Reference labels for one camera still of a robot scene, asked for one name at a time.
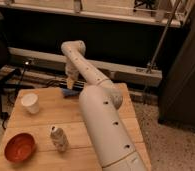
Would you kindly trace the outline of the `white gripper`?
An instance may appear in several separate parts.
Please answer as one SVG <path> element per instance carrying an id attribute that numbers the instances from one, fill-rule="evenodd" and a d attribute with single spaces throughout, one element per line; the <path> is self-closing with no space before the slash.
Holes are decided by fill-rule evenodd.
<path id="1" fill-rule="evenodd" d="M 70 59 L 66 59 L 65 73 L 69 77 L 69 78 L 67 78 L 67 88 L 73 89 L 73 86 L 75 83 L 74 80 L 78 79 L 79 71 L 74 66 L 74 64 L 71 62 Z"/>

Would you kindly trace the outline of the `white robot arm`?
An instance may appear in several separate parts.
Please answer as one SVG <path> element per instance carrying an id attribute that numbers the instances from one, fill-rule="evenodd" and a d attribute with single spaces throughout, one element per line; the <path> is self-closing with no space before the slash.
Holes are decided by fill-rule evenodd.
<path id="1" fill-rule="evenodd" d="M 63 42 L 61 51 L 67 59 L 68 79 L 75 82 L 81 74 L 86 80 L 79 105 L 102 171 L 148 171 L 119 117 L 121 91 L 84 57 L 83 41 Z"/>

